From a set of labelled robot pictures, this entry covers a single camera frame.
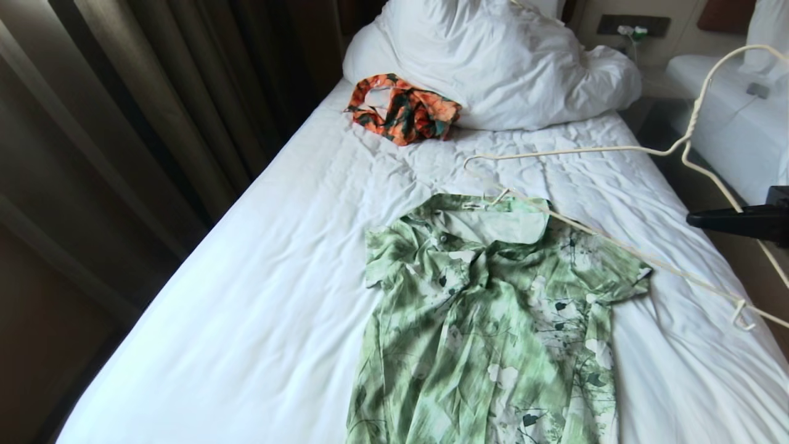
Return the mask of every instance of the wrinkled sheet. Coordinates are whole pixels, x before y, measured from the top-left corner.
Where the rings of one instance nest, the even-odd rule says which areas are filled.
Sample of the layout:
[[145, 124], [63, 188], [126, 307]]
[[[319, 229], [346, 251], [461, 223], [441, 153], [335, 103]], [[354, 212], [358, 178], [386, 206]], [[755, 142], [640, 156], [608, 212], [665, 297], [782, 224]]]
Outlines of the wrinkled sheet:
[[[366, 228], [436, 192], [481, 194], [474, 153], [632, 145], [609, 113], [538, 132], [459, 130], [400, 149], [342, 113], [342, 81], [173, 275], [58, 442], [343, 442], [362, 332]], [[741, 291], [643, 153], [475, 163], [561, 212]], [[766, 325], [658, 269], [614, 310], [621, 442], [789, 442], [787, 363]]]

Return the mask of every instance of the pillowcase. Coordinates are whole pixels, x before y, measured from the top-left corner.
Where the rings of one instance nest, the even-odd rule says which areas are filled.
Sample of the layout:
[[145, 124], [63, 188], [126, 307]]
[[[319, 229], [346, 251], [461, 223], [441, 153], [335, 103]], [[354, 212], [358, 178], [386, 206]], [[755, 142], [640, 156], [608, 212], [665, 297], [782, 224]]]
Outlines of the pillowcase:
[[353, 38], [343, 72], [354, 84], [395, 73], [459, 102], [456, 124], [476, 130], [539, 130], [641, 94], [625, 55], [585, 52], [560, 22], [511, 0], [389, 0]]
[[[748, 26], [749, 45], [769, 45], [789, 55], [789, 0], [757, 0]], [[776, 83], [789, 73], [789, 63], [765, 50], [750, 50], [740, 72]]]

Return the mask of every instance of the power outlet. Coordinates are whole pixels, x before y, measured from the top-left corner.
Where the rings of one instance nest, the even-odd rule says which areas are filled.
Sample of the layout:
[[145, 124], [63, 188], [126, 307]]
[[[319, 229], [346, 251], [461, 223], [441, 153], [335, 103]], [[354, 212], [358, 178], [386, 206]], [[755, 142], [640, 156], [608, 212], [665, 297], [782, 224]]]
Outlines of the power outlet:
[[668, 26], [671, 24], [669, 17], [652, 17], [652, 16], [623, 16], [605, 14], [600, 18], [600, 24], [597, 25], [597, 33], [603, 36], [617, 36], [617, 28], [619, 26], [642, 26], [647, 29], [647, 36], [649, 37], [665, 37], [668, 33]]

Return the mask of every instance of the orange floral shirt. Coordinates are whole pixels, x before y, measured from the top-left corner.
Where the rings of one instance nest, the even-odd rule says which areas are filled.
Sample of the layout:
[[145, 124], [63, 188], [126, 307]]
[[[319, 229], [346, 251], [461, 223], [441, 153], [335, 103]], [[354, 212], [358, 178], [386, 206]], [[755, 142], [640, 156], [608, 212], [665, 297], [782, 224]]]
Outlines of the orange floral shirt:
[[[386, 118], [365, 105], [367, 93], [375, 88], [390, 88]], [[405, 146], [422, 139], [447, 139], [449, 128], [460, 117], [462, 106], [448, 98], [415, 88], [394, 74], [379, 74], [360, 81], [346, 111], [353, 121], [397, 145]]]

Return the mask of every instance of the curtain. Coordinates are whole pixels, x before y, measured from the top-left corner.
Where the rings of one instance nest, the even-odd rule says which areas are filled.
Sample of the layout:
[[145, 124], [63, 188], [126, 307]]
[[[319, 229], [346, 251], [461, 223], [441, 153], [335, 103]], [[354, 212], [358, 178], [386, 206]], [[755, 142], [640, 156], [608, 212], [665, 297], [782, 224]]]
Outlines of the curtain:
[[133, 322], [341, 77], [336, 16], [0, 2], [0, 224]]

